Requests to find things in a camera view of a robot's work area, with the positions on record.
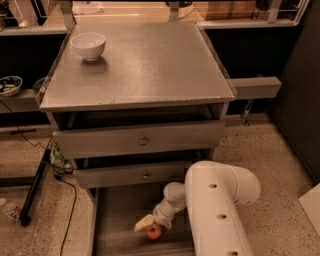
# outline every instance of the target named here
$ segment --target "gray cabinet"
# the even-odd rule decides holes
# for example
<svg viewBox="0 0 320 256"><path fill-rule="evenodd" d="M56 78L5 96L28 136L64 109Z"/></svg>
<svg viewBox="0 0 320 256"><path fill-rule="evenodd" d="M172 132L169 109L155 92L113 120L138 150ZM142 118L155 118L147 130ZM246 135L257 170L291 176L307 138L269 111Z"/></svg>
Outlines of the gray cabinet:
<svg viewBox="0 0 320 256"><path fill-rule="evenodd" d="M77 25L71 36L87 31L106 36L102 57L86 62L68 42L40 109L94 199L97 255L150 252L137 247L143 234L132 224L150 213L161 186L212 157L235 96L193 22ZM188 224L170 232L151 251L189 254Z"/></svg>

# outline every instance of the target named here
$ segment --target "terrazzo floor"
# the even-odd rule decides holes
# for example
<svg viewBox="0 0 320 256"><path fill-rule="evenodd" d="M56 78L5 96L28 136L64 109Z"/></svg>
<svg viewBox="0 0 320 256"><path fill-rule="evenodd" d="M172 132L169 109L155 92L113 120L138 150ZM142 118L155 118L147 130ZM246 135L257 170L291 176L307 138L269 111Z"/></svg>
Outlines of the terrazzo floor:
<svg viewBox="0 0 320 256"><path fill-rule="evenodd" d="M254 255L320 255L320 238L298 201L315 184L267 115L251 115L250 123L245 127L239 117L228 117L213 160L245 167L260 180L260 199L237 207ZM36 132L25 137L46 147L50 126L34 128ZM32 176L42 158L41 145L7 134L16 129L0 129L0 177ZM77 188L77 200L61 255L87 255L93 204L72 175L63 179ZM4 187L0 197L22 206L28 190L28 186ZM0 255L60 255L73 200L73 188L57 181L48 167L30 210L30 225L22 227L0 214Z"/></svg>

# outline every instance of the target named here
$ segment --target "red apple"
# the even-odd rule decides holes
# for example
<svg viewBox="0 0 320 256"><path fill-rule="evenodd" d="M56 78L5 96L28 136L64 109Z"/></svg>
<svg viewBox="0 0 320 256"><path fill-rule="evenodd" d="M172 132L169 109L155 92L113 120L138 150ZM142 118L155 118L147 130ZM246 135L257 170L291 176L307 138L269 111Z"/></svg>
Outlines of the red apple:
<svg viewBox="0 0 320 256"><path fill-rule="evenodd" d="M146 227L146 235L151 240L158 239L162 234L162 227L156 223L153 222L152 225Z"/></svg>

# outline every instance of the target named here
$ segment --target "table top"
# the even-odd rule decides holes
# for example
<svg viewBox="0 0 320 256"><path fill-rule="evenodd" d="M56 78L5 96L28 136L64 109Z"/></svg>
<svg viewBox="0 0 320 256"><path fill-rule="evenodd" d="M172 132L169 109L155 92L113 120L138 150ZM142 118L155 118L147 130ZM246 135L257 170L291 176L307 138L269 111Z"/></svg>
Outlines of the table top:
<svg viewBox="0 0 320 256"><path fill-rule="evenodd" d="M234 99L193 22L76 25L71 37L106 37L100 59L88 62L70 40L41 111L90 111L223 103Z"/></svg>

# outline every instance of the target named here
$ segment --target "drawer handle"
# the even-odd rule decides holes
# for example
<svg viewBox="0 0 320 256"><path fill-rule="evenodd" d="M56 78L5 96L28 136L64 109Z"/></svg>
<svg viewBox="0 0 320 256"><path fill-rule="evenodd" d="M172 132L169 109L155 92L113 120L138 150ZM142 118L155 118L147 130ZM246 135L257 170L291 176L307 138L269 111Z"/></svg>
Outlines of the drawer handle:
<svg viewBox="0 0 320 256"><path fill-rule="evenodd" d="M146 137L141 137L140 138L140 140L139 140L139 144L141 145L141 146L145 146L145 145L147 145L148 144L148 139L146 138Z"/></svg>
<svg viewBox="0 0 320 256"><path fill-rule="evenodd" d="M147 172L145 172L145 173L142 175L142 179L143 179L143 180L148 180L149 177L150 177L150 174L147 173Z"/></svg>

